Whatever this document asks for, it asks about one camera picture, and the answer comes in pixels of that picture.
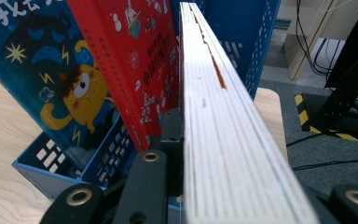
book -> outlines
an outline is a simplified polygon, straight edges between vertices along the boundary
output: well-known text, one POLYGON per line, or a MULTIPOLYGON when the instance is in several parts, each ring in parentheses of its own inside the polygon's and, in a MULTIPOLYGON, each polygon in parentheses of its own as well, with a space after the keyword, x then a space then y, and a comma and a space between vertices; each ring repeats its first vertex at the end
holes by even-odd
POLYGON ((169 0, 68 0, 138 151, 178 106, 178 48, 169 0))
POLYGON ((318 223, 197 5, 181 3, 188 223, 318 223))
POLYGON ((0 1, 0 83, 81 170, 118 116, 65 1, 0 1))

blue plastic basket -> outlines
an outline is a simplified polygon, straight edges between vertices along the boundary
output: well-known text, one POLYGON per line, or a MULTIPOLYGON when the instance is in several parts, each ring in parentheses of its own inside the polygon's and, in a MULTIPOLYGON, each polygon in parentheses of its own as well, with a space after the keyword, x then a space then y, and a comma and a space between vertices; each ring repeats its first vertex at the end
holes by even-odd
POLYGON ((281 0, 173 0, 176 28, 179 2, 199 6, 254 99, 281 0))
POLYGON ((135 154, 127 129, 118 117, 82 172, 65 158, 45 133, 41 133, 12 166, 48 198, 55 199, 63 190, 78 183, 92 183, 103 189, 108 187, 122 176, 129 155, 134 157, 135 154))

gray carpet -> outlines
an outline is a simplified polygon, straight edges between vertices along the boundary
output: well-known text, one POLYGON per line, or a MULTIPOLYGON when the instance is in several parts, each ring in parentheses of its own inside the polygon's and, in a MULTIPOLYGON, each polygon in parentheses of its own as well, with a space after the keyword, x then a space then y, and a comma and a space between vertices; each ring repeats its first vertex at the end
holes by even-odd
MULTIPOLYGON (((303 92, 329 95, 330 90, 263 79, 260 80, 259 87, 276 91, 280 96, 286 144, 313 135, 301 130, 295 95, 303 92)), ((288 147, 287 153, 292 168, 329 161, 352 161, 358 160, 358 142, 320 135, 288 147)), ((336 185, 358 185, 358 162, 295 171, 295 174, 303 184, 321 193, 330 194, 336 185)))

book cover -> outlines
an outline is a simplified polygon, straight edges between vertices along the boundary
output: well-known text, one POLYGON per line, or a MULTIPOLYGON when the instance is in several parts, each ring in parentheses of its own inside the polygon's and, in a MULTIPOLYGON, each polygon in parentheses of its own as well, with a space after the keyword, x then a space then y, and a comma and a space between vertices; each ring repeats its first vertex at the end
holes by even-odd
POLYGON ((65 1, 0 1, 0 82, 80 169, 117 116, 65 1))
POLYGON ((178 49, 169 0, 68 0, 138 150, 178 106, 178 49))

wooden table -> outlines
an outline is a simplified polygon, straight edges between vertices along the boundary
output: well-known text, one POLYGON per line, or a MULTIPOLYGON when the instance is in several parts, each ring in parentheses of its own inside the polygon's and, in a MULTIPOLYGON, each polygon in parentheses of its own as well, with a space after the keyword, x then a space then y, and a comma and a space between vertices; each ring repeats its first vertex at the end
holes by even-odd
MULTIPOLYGON (((255 104, 286 157, 279 96, 258 89, 255 104)), ((38 223, 51 205, 11 166, 40 133, 37 124, 0 85, 0 223, 38 223)))

